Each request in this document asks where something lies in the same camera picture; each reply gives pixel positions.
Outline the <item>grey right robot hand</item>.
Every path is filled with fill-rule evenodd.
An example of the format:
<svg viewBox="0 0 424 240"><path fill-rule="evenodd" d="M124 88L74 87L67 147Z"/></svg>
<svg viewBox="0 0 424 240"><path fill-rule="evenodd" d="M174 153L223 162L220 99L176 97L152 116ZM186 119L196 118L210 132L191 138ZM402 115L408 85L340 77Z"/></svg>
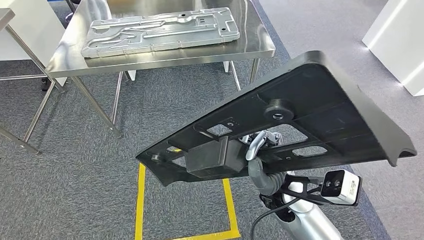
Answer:
<svg viewBox="0 0 424 240"><path fill-rule="evenodd" d="M260 194L265 196L271 196L280 189L286 174L284 172L265 173L263 162L257 154L266 143L270 143L273 147L281 143L281 140L282 135L278 132L259 131L250 142L245 154L245 159L248 161L248 175Z"/></svg>

